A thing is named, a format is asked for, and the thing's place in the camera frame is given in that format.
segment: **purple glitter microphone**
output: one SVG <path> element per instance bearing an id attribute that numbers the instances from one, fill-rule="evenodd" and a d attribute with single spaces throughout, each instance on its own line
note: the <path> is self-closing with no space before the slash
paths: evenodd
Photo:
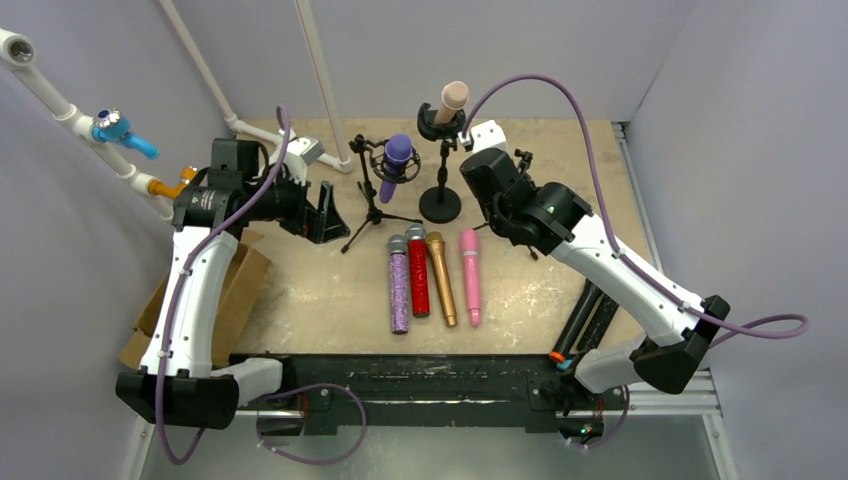
<path id="1" fill-rule="evenodd" d="M 385 172 L 388 174 L 403 173 L 403 169 L 406 168 L 406 164 L 412 158 L 412 153 L 412 140 L 408 135 L 403 133 L 392 135 L 392 138 L 386 143 L 384 151 L 386 157 Z M 383 184 L 380 186 L 380 202 L 389 203 L 395 193 L 395 187 L 397 187 L 396 183 L 383 180 Z"/>
<path id="2" fill-rule="evenodd" d="M 392 333 L 403 335 L 409 332 L 409 263 L 406 260 L 406 237 L 392 235 L 388 248 Z"/>

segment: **orange connector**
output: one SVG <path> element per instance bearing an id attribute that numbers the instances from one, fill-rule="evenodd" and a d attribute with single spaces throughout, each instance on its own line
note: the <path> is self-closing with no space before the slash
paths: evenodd
<path id="1" fill-rule="evenodd" d="M 191 182 L 194 176 L 197 175 L 197 169 L 194 167 L 185 167 L 183 171 L 180 173 L 180 181 L 177 183 L 175 187 L 169 187 L 159 180 L 153 180 L 147 185 L 147 192 L 151 195 L 162 195 L 163 197 L 168 197 L 171 200 L 177 198 L 177 195 L 183 191 L 186 185 Z"/>

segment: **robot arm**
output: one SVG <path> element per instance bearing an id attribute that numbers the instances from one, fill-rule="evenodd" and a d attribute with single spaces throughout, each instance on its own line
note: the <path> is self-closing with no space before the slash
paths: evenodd
<path id="1" fill-rule="evenodd" d="M 288 232 L 324 243 L 350 234 L 336 212 L 332 185 L 324 182 L 318 208 L 306 199 L 309 183 L 278 178 L 246 215 L 212 239 L 184 276 L 173 317 L 170 348 L 160 352 L 167 305 L 181 277 L 186 255 L 235 213 L 253 194 L 259 169 L 259 143 L 216 139 L 207 185 L 189 185 L 174 199 L 174 252 L 159 321 L 139 370 L 121 373 L 118 397 L 149 422 L 155 418 L 154 388 L 160 355 L 167 354 L 164 417 L 168 425 L 226 428 L 239 405 L 280 388 L 282 364 L 252 358 L 212 370 L 211 347 L 224 276 L 244 227 L 251 220 L 277 221 Z"/>
<path id="2" fill-rule="evenodd" d="M 505 151 L 487 148 L 490 144 L 505 145 L 498 136 L 487 141 L 485 135 L 477 137 L 474 129 L 471 135 L 476 153 L 463 162 L 460 172 L 492 231 L 513 245 L 534 247 L 574 268 L 645 329 L 644 341 L 638 339 L 606 351 L 592 350 L 572 363 L 570 374 L 593 393 L 639 381 L 667 393 L 683 391 L 717 327 L 678 309 L 627 268 L 609 246 L 600 217 L 576 193 L 559 183 L 537 187 L 526 173 L 526 154 L 526 162 L 518 168 Z M 628 256 L 696 309 L 721 319 L 729 313 L 730 307 L 720 297 L 702 299 L 629 250 Z"/>

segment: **tripod microphone stand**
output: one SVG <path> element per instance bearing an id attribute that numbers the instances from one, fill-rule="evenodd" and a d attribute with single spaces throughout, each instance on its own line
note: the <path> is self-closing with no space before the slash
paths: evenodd
<path id="1" fill-rule="evenodd" d="M 431 142 L 441 140 L 439 156 L 442 163 L 436 176 L 439 184 L 427 189 L 418 200 L 418 210 L 421 215 L 433 223 L 448 223 L 459 216 L 462 201 L 459 195 L 445 186 L 448 181 L 448 156 L 450 151 L 456 151 L 456 137 L 465 124 L 465 111 L 459 110 L 454 118 L 445 124 L 436 125 L 434 119 L 436 110 L 430 110 L 430 104 L 424 103 L 418 110 L 418 133 Z"/>
<path id="2" fill-rule="evenodd" d="M 348 240 L 348 242 L 342 247 L 342 253 L 346 253 L 350 250 L 350 245 L 356 240 L 356 237 L 365 229 L 365 226 L 369 223 L 372 225 L 379 225 L 384 219 L 385 220 L 403 220 L 409 223 L 423 223 L 419 219 L 414 218 L 406 218 L 401 217 L 399 215 L 392 215 L 390 213 L 384 213 L 382 210 L 377 208 L 377 205 L 374 203 L 374 197 L 377 196 L 377 190 L 374 189 L 374 186 L 371 184 L 371 177 L 368 175 L 368 165 L 371 165 L 371 169 L 374 171 L 374 175 L 379 177 L 384 182 L 390 182 L 395 184 L 402 184 L 409 182 L 413 178 L 418 175 L 418 172 L 421 170 L 421 158 L 418 156 L 418 153 L 413 151 L 412 158 L 410 158 L 410 162 L 415 164 L 416 169 L 410 175 L 406 174 L 406 166 L 397 169 L 397 167 L 386 167 L 386 158 L 385 152 L 380 155 L 374 156 L 374 149 L 378 147 L 384 147 L 388 143 L 388 140 L 381 140 L 379 142 L 372 142 L 371 140 L 366 140 L 364 136 L 361 134 L 357 135 L 353 140 L 351 140 L 348 145 L 350 145 L 350 149 L 353 153 L 359 155 L 359 163 L 362 166 L 362 176 L 365 180 L 364 182 L 356 182 L 356 185 L 359 187 L 359 191 L 362 192 L 362 195 L 365 197 L 365 201 L 368 202 L 368 213 L 365 214 L 365 221 L 362 222 L 362 225 L 356 229 L 356 233 Z M 365 158 L 365 152 L 368 152 L 368 159 Z"/>

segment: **table surface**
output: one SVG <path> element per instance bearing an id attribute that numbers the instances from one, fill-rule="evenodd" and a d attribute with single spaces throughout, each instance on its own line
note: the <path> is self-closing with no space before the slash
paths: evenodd
<path id="1" fill-rule="evenodd" d="M 248 123 L 276 131 L 273 120 Z M 510 147 L 533 152 L 530 174 L 537 185 L 557 181 L 568 185 L 597 210 L 580 128 L 573 120 L 498 120 Z M 326 120 L 295 120 L 298 135 L 322 140 L 327 152 L 337 150 Z M 417 134 L 414 120 L 351 119 L 344 122 L 349 139 L 361 133 L 378 141 L 394 133 L 408 134 L 421 156 L 421 173 L 400 185 L 385 213 L 420 218 L 418 198 L 436 185 L 439 145 Z M 590 121 L 604 197 L 616 235 L 645 258 L 648 248 L 627 170 L 607 121 Z M 513 247 L 490 230 L 478 232 L 482 282 L 482 325 L 469 323 L 463 287 L 459 235 L 483 223 L 480 209 L 459 175 L 465 152 L 448 159 L 448 186 L 462 199 L 459 217 L 445 225 L 425 222 L 427 231 L 439 231 L 447 243 L 448 269 L 459 313 L 459 326 L 449 329 L 438 301 L 430 271 L 429 318 L 410 318 L 409 334 L 389 329 L 388 254 L 386 242 L 403 233 L 407 223 L 386 220 L 368 226 L 346 254 L 345 240 L 313 245 L 294 237 L 274 223 L 251 224 L 264 235 L 255 248 L 272 261 L 268 286 L 256 304 L 236 347 L 239 353 L 409 353 L 409 354 L 520 354 L 547 353 L 562 331 L 583 286 L 583 277 L 547 257 L 533 261 L 526 248 Z M 342 174 L 319 163 L 309 169 L 313 183 L 310 199 L 317 201 L 321 180 L 335 186 L 335 200 L 345 222 L 354 231 L 365 219 L 367 204 L 356 182 L 356 168 Z M 375 188 L 379 179 L 371 175 Z M 627 312 L 619 309 L 601 345 L 616 345 L 642 332 Z"/>

